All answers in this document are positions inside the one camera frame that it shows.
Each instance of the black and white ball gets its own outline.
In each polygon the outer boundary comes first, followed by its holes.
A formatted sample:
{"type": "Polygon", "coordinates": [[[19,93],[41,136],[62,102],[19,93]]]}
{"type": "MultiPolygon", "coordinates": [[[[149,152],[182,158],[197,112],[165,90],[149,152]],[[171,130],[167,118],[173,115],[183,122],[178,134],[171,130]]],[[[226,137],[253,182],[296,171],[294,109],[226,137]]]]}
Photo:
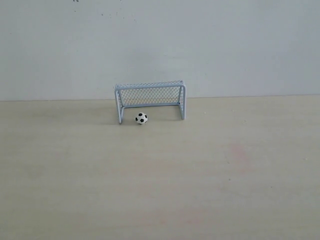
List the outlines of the black and white ball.
{"type": "Polygon", "coordinates": [[[148,117],[143,112],[139,112],[137,116],[135,116],[135,121],[137,124],[146,124],[148,122],[148,117]]]}

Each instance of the metal frame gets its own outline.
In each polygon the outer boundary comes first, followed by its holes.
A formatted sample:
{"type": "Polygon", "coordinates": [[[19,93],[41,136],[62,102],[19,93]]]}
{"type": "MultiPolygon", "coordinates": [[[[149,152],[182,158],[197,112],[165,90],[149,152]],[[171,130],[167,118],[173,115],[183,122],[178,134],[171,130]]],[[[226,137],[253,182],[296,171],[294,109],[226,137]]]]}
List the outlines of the metal frame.
{"type": "Polygon", "coordinates": [[[128,108],[179,106],[182,120],[186,119],[186,103],[187,103],[186,84],[182,80],[169,81],[169,82],[138,83],[138,84],[117,84],[114,87],[114,97],[115,97],[119,124],[123,122],[124,111],[125,109],[128,109],[128,108]],[[170,102],[170,103],[127,104],[127,105],[123,104],[121,90],[174,88],[174,87],[180,87],[177,101],[174,103],[170,102]]]}

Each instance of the toy goal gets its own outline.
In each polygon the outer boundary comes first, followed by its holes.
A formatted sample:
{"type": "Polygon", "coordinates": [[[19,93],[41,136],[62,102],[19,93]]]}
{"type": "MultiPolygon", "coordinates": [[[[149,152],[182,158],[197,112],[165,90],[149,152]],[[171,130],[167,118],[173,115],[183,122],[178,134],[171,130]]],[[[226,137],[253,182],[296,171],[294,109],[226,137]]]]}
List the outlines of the toy goal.
{"type": "Polygon", "coordinates": [[[119,124],[127,108],[179,106],[186,118],[186,85],[184,81],[117,84],[114,88],[119,124]]]}

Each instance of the goal post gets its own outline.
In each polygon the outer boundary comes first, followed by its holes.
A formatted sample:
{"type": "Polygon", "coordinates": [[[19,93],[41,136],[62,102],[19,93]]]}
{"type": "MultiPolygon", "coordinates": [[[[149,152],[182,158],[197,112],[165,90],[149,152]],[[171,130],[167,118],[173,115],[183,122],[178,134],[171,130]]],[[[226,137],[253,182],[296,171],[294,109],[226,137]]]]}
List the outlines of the goal post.
{"type": "Polygon", "coordinates": [[[116,84],[114,96],[119,124],[127,108],[179,106],[186,118],[186,84],[184,81],[116,84]]]}

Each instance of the light wood surface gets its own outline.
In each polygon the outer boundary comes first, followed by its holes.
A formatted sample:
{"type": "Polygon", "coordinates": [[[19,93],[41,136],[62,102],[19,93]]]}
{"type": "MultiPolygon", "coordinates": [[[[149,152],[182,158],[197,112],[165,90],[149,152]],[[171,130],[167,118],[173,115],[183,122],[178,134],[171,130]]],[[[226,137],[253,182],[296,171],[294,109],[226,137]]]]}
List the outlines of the light wood surface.
{"type": "Polygon", "coordinates": [[[320,239],[320,96],[186,114],[119,125],[113,100],[0,102],[0,239],[320,239]]]}

